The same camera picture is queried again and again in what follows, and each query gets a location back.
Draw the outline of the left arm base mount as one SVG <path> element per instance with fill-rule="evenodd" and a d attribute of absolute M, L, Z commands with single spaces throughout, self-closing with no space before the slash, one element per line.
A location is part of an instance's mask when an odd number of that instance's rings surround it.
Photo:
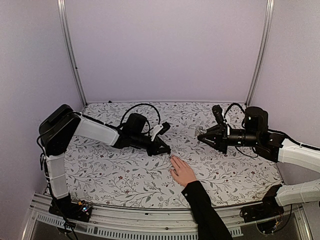
<path fill-rule="evenodd" d="M 49 213 L 88 223 L 92 215 L 92 204 L 85 200 L 72 202 L 70 194 L 60 199 L 53 197 Z"/>

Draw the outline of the black sleeved forearm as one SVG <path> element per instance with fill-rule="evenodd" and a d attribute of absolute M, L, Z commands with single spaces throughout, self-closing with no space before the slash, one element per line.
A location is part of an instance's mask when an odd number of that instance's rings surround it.
<path fill-rule="evenodd" d="M 211 199 L 200 181 L 188 183 L 181 193 L 190 205 L 199 240 L 232 239 L 228 228 L 212 208 Z"/>

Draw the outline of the person's bare hand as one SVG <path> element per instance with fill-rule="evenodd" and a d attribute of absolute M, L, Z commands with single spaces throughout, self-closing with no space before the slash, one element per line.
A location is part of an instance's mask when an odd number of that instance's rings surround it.
<path fill-rule="evenodd" d="M 189 183 L 197 180 L 194 171 L 185 161 L 175 155 L 172 155 L 170 162 L 172 168 L 170 168 L 169 172 L 179 185 L 186 187 Z"/>

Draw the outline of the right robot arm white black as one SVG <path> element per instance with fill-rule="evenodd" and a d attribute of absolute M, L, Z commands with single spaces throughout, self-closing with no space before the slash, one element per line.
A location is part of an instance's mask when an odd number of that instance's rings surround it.
<path fill-rule="evenodd" d="M 320 149 L 298 142 L 286 133 L 268 127 L 268 113 L 260 107 L 243 110 L 242 128 L 232 128 L 226 120 L 227 113 L 219 105 L 212 107 L 216 125 L 208 129 L 197 127 L 197 139 L 226 154 L 228 147 L 252 147 L 255 154 L 274 163 L 293 164 L 315 172 L 320 171 Z M 318 202 L 320 181 L 295 185 L 275 185 L 264 195 L 258 213 L 269 218 L 278 207 L 291 204 Z"/>

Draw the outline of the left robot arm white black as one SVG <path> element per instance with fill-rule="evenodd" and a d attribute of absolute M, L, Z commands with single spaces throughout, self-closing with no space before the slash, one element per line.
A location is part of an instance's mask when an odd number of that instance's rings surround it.
<path fill-rule="evenodd" d="M 82 139 L 115 149 L 145 150 L 150 157 L 170 154 L 170 146 L 160 137 L 170 129 L 170 124 L 161 122 L 158 110 L 155 113 L 157 124 L 151 126 L 146 116 L 130 108 L 115 126 L 63 104 L 40 124 L 36 139 L 41 149 L 40 167 L 45 172 L 50 193 L 57 200 L 54 207 L 63 217 L 70 217 L 75 211 L 74 205 L 66 200 L 70 193 L 66 180 L 65 155 L 71 143 Z"/>

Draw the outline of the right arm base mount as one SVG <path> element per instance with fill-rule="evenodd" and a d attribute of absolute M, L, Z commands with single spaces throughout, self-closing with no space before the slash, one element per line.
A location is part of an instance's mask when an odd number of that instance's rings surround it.
<path fill-rule="evenodd" d="M 262 198 L 262 203 L 242 207 L 239 216 L 245 223 L 275 217 L 284 213 L 284 208 L 276 201 L 281 184 L 272 186 Z"/>

